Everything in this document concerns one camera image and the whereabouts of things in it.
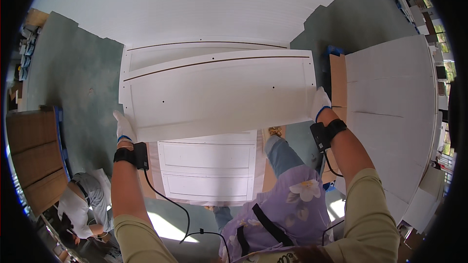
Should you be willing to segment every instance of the jeans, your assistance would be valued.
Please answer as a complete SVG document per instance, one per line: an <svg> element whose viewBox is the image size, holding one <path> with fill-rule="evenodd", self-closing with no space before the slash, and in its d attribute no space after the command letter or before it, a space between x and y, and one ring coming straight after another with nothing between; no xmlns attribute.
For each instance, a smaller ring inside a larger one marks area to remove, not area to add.
<svg viewBox="0 0 468 263"><path fill-rule="evenodd" d="M296 152L289 147L286 140L277 135L272 135L268 138L263 149L270 161L270 165L272 165L273 172L277 179L279 175L290 168L304 164ZM216 224L218 225L218 232L221 233L224 226L233 219L231 210L229 207L214 207L213 212Z"/></svg>
<svg viewBox="0 0 468 263"><path fill-rule="evenodd" d="M76 173L72 179L79 182L88 194L96 223L102 225L105 232L112 230L114 228L114 217L111 209L107 211L106 199L101 184L88 173Z"/></svg>

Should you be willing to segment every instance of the floral shirt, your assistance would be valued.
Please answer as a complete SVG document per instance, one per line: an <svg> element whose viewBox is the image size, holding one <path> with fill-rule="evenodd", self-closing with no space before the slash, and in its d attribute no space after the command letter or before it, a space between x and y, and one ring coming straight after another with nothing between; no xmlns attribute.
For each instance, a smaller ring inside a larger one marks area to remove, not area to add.
<svg viewBox="0 0 468 263"><path fill-rule="evenodd" d="M330 226L330 218L325 206L325 191L317 171L301 165L281 174L273 189L257 194L254 201L247 202L230 222L221 235L227 242L231 262L255 261L258 253L287 250L263 227L255 216L252 207L258 203L263 213L292 240L295 246L321 245L322 234ZM237 228L244 226L245 239L250 246L250 254L241 257L242 249L237 240ZM332 231L325 235L325 244L333 241ZM219 255L227 262L224 243Z"/></svg>

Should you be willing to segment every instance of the groove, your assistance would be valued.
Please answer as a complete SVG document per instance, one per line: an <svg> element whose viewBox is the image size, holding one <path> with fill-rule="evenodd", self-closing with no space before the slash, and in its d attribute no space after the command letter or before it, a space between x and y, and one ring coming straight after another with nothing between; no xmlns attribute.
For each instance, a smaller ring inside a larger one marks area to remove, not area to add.
<svg viewBox="0 0 468 263"><path fill-rule="evenodd" d="M177 43L167 43L167 44L150 45L150 46L144 46L144 47L138 47L138 48L128 49L127 51L133 51L133 50L137 50L137 49L150 48L150 47L159 47L159 46L168 46L168 45L177 45L177 44L193 44L193 43L250 44L250 45L261 45L261 46L268 46L268 47L276 47L276 48L288 49L287 47L283 47L283 46L270 45L270 44L260 44L260 43L249 43L249 42L235 42L235 41L191 41L191 42L177 42Z"/></svg>
<svg viewBox="0 0 468 263"><path fill-rule="evenodd" d="M163 69L163 70L158 70L158 71L145 73L145 74L142 74L142 75L131 77L129 79L125 79L124 82L128 81L128 80L136 79L136 78L139 78L139 77L142 77L142 76L147 76L147 75L150 75L150 74L163 72L163 71L168 71L168 70L173 70L173 69L182 68L182 67L188 67L188 66L194 66L194 65L200 65L200 64L207 64L207 63L215 63L215 62L232 61L232 60L262 59L262 58L310 58L310 57L309 56L258 56L258 57L243 57L243 58L232 58L232 59L206 61L206 62L192 63L192 64L181 65L181 66L176 66L176 67L171 67L171 68L167 68L167 69Z"/></svg>

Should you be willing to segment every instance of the work glove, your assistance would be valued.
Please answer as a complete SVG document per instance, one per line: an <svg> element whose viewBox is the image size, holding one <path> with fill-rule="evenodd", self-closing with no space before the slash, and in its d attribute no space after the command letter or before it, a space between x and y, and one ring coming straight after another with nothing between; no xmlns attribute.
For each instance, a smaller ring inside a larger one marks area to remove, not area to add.
<svg viewBox="0 0 468 263"><path fill-rule="evenodd" d="M137 136L133 132L132 125L119 111L114 111L117 120L117 142L122 139L129 139L132 143L137 142Z"/></svg>
<svg viewBox="0 0 468 263"><path fill-rule="evenodd" d="M323 87L319 87L313 96L312 110L310 116L314 118L317 123L317 118L324 108L331 109L331 101L327 96L327 93L323 90Z"/></svg>

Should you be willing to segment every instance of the black strap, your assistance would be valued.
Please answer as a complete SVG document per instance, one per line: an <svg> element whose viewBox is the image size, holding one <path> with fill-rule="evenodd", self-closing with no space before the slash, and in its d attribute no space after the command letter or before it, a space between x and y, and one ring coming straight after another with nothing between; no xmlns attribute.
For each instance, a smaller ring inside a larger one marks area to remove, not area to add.
<svg viewBox="0 0 468 263"><path fill-rule="evenodd" d="M90 201L89 201L89 197L88 197L88 194L86 193L85 189L83 188L83 186L79 183L79 182L76 182L75 180L71 179L70 182L73 182L75 183L75 185L77 185L79 187L79 189L81 190L81 192L83 192L83 195L85 196L85 199L88 203L88 206L91 205Z"/></svg>
<svg viewBox="0 0 468 263"><path fill-rule="evenodd" d="M244 236L244 226L237 229L237 240L242 248L242 257L250 253L250 246Z"/></svg>
<svg viewBox="0 0 468 263"><path fill-rule="evenodd" d="M252 208L255 215L257 216L258 220L261 222L263 227L272 234L272 236L278 241L278 243L283 243L283 247L294 246L291 239L278 228L271 220L266 217L265 213L261 210L260 206L255 203L254 207Z"/></svg>
<svg viewBox="0 0 468 263"><path fill-rule="evenodd" d="M294 246L294 243L284 233L284 231L278 228L271 220L268 219L268 217L266 217L265 213L263 213L257 203L255 203L252 210L266 231L271 233L278 243L283 243L283 247ZM242 257L249 254L250 246L244 236L244 226L237 228L237 241L239 241L242 248Z"/></svg>

